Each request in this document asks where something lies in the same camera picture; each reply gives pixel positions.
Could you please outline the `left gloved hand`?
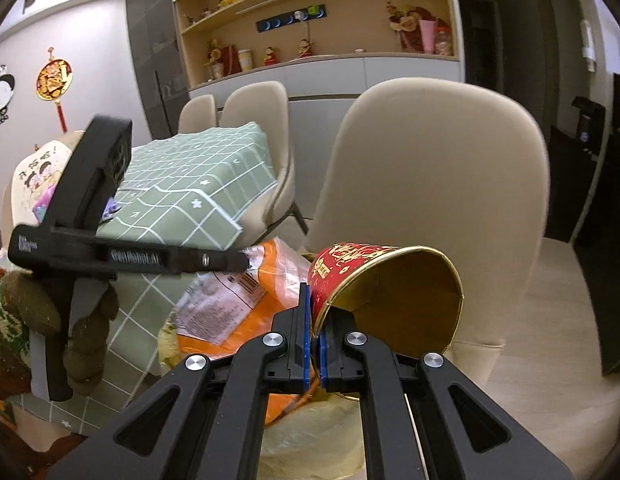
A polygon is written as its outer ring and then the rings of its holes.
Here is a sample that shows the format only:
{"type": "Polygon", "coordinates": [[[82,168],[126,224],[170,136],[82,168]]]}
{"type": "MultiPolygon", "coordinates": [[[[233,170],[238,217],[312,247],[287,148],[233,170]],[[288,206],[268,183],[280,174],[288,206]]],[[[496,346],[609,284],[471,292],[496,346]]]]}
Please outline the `left gloved hand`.
{"type": "Polygon", "coordinates": [[[95,310],[72,330],[64,330],[57,304],[64,290],[28,272],[0,268],[0,400],[30,393],[29,335],[69,335],[62,377],[79,396],[93,393],[103,378],[110,323],[119,311],[118,295],[104,282],[95,310]]]}

